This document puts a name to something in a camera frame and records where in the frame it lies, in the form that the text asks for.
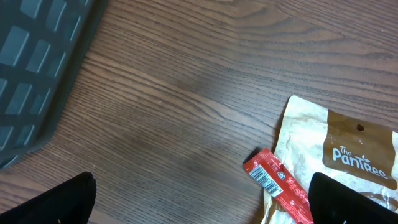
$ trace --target red package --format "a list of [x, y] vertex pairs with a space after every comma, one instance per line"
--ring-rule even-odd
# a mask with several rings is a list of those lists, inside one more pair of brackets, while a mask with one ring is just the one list
[[280, 203], [296, 223], [313, 224], [308, 193], [269, 149], [257, 153], [243, 164], [243, 168]]

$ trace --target red wrapper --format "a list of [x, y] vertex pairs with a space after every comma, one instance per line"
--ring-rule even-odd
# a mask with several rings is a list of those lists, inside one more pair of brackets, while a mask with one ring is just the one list
[[296, 223], [313, 224], [308, 193], [269, 149], [257, 153], [243, 164], [243, 168], [280, 203]]

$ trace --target brown label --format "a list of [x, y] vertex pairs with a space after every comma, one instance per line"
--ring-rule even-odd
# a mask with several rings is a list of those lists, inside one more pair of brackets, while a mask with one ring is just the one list
[[391, 177], [395, 155], [392, 131], [329, 111], [325, 166], [396, 190], [397, 182]]

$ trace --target square hole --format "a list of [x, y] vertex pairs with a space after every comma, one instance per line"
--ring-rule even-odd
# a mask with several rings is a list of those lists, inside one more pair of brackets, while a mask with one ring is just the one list
[[69, 15], [68, 24], [65, 28], [65, 39], [71, 41], [80, 22], [80, 16], [76, 11], [72, 11]]
[[19, 133], [16, 146], [25, 146], [33, 133], [35, 126], [34, 125], [25, 125], [22, 127], [21, 132]]
[[0, 151], [3, 149], [4, 145], [7, 143], [10, 135], [12, 133], [12, 127], [0, 127]]
[[67, 4], [64, 0], [53, 0], [47, 19], [45, 20], [45, 26], [50, 30], [57, 30], [58, 23], [62, 17]]
[[29, 33], [17, 26], [11, 27], [10, 33], [0, 51], [0, 63], [15, 65], [21, 54]]
[[31, 89], [32, 85], [30, 84], [18, 84], [14, 96], [12, 96], [11, 101], [8, 104], [6, 114], [20, 114]]
[[58, 75], [63, 59], [65, 58], [65, 53], [60, 54], [52, 59], [49, 70], [47, 71], [47, 76], [55, 78]]
[[22, 0], [21, 7], [19, 9], [21, 12], [35, 19], [41, 3], [42, 0]]
[[0, 97], [4, 89], [6, 88], [6, 85], [7, 85], [7, 80], [0, 78]]
[[47, 101], [47, 97], [49, 97], [50, 89], [47, 91], [46, 94], [38, 94], [33, 101], [32, 108], [30, 109], [30, 114], [41, 114], [44, 104]]
[[43, 64], [44, 58], [50, 50], [50, 44], [46, 41], [39, 40], [33, 51], [32, 57], [26, 66], [26, 70], [38, 73]]

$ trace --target black object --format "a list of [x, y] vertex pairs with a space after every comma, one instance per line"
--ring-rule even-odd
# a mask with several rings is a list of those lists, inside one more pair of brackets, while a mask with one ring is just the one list
[[96, 182], [84, 172], [0, 215], [0, 223], [87, 224], [95, 204]]
[[0, 169], [57, 127], [108, 0], [0, 0]]
[[398, 223], [398, 214], [325, 174], [313, 175], [308, 199], [314, 224]]

